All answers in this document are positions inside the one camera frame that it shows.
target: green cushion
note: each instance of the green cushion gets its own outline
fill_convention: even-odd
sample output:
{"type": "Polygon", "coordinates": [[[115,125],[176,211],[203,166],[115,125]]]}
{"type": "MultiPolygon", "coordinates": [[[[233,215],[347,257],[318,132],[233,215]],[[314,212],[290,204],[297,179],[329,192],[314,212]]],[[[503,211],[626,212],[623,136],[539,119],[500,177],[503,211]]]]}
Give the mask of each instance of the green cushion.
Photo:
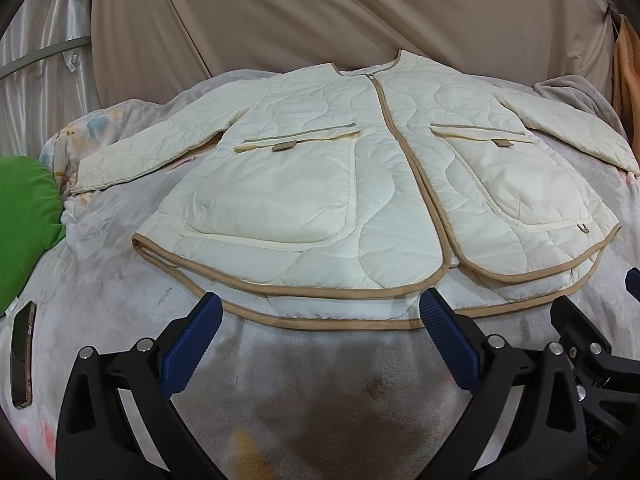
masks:
{"type": "Polygon", "coordinates": [[[62,200],[44,164],[0,158],[0,316],[27,283],[38,258],[65,237],[62,200]]]}

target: textured blue pad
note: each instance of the textured blue pad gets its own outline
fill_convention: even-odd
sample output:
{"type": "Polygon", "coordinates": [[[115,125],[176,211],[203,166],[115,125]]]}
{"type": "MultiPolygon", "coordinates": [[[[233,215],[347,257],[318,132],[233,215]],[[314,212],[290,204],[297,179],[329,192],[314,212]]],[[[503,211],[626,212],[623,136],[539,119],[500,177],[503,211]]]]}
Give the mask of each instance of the textured blue pad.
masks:
{"type": "Polygon", "coordinates": [[[456,384],[476,394],[480,389],[480,357],[454,320],[449,305],[441,304],[429,290],[420,295],[420,318],[436,343],[456,384]]]}
{"type": "Polygon", "coordinates": [[[640,270],[635,267],[626,274],[626,290],[636,300],[640,301],[640,270]]]}
{"type": "Polygon", "coordinates": [[[212,294],[162,359],[159,384],[167,399],[187,387],[221,322],[222,301],[212,294]]]}

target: jacket sleeve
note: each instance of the jacket sleeve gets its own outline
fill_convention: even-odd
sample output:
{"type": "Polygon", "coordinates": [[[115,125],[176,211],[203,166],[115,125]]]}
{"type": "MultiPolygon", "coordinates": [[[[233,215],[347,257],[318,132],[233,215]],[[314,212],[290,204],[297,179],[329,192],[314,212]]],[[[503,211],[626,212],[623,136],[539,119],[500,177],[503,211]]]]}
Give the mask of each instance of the jacket sleeve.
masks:
{"type": "Polygon", "coordinates": [[[80,161],[73,194],[151,173],[228,129],[268,92],[267,79],[240,80],[203,95],[167,120],[80,161]]]}
{"type": "Polygon", "coordinates": [[[596,116],[524,92],[496,87],[492,92],[527,128],[553,135],[582,152],[640,176],[638,162],[628,142],[596,116]]]}

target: large patch pocket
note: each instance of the large patch pocket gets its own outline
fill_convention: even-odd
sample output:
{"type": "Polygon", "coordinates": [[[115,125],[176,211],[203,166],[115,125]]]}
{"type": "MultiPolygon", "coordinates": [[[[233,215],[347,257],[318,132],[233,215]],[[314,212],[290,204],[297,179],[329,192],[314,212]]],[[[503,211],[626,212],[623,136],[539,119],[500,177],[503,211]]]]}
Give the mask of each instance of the large patch pocket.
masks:
{"type": "Polygon", "coordinates": [[[536,139],[474,127],[431,125],[452,148],[492,211],[531,232],[592,221],[571,176],[536,139]]]}
{"type": "Polygon", "coordinates": [[[355,124],[247,139],[201,184],[181,234],[257,247],[328,246],[356,225],[355,124]]]}

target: smartphone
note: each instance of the smartphone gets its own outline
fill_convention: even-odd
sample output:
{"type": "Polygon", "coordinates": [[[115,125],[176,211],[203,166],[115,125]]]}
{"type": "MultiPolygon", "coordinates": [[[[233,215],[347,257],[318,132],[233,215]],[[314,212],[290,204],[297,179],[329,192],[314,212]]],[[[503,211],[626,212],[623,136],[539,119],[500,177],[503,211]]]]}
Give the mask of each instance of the smartphone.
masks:
{"type": "Polygon", "coordinates": [[[31,341],[36,304],[27,303],[14,317],[11,336],[11,398],[19,410],[31,404],[31,341]]]}

